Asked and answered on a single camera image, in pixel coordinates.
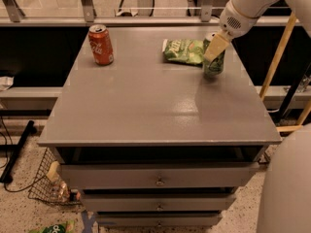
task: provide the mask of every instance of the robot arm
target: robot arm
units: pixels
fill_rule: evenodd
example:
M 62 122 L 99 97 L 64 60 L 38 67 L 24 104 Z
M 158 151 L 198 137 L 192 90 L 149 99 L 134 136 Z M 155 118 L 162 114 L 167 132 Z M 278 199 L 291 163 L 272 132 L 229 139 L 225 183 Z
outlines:
M 204 57 L 212 62 L 231 40 L 249 32 L 266 9 L 279 0 L 229 0 L 220 18 L 218 32 Z M 311 0 L 285 0 L 311 37 Z

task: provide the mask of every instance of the red soda can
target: red soda can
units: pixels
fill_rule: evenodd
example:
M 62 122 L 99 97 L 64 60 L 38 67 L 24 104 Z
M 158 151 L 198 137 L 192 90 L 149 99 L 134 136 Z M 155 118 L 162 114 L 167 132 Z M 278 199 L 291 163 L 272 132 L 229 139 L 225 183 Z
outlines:
M 98 65 L 108 65 L 114 61 L 113 47 L 106 26 L 92 25 L 88 30 L 88 39 Z

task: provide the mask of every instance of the gray table surface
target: gray table surface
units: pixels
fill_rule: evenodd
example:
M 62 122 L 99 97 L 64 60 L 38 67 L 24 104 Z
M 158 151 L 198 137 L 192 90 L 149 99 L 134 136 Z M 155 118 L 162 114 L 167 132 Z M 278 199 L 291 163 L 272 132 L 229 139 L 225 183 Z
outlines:
M 167 62 L 164 39 L 204 39 L 215 26 L 110 28 L 115 61 L 94 63 L 86 38 L 40 146 L 269 145 L 281 141 L 233 46 L 225 70 Z

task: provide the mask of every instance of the table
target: table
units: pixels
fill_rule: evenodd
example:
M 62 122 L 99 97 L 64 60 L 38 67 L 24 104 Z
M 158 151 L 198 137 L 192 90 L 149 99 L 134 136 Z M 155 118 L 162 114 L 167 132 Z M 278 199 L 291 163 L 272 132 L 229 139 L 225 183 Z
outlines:
M 39 145 L 99 224 L 213 225 L 281 138 L 233 46 L 225 70 L 169 63 L 164 39 L 204 39 L 215 26 L 109 28 L 115 60 L 85 40 Z

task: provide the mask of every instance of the speckled floor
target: speckled floor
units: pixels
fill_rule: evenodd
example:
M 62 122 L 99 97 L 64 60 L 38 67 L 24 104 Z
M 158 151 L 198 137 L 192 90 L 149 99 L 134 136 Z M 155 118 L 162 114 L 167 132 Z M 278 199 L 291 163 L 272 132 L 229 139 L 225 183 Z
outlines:
M 45 120 L 35 120 L 35 127 L 38 132 L 28 140 L 21 151 L 17 164 L 12 172 L 14 181 L 8 185 L 9 190 L 19 190 L 34 181 L 36 172 L 42 160 L 45 148 L 37 145 L 39 135 L 45 125 Z M 16 143 L 26 125 L 25 119 L 5 120 L 8 131 L 12 135 L 12 140 Z M 3 126 L 0 131 L 5 134 Z M 270 151 L 274 151 L 276 146 L 271 146 Z M 5 158 L 0 158 L 0 166 L 5 163 Z M 192 232 L 192 233 L 255 233 L 257 226 L 257 216 L 259 210 L 259 200 L 264 181 L 265 168 L 262 168 L 252 177 L 248 184 L 239 187 L 236 191 L 237 199 L 227 211 L 223 211 L 223 219 L 212 228 L 205 227 L 173 227 L 173 228 L 119 228 L 104 229 L 100 232 L 109 231 L 111 233 L 172 233 L 172 232 Z M 84 222 L 82 212 L 83 206 L 70 208 L 51 207 L 42 202 L 28 199 L 28 190 L 22 192 L 8 192 L 4 185 L 0 184 L 0 233 L 7 232 L 28 232 L 30 229 L 52 225 L 54 223 L 65 222 L 68 219 L 75 220 L 75 232 L 84 232 Z

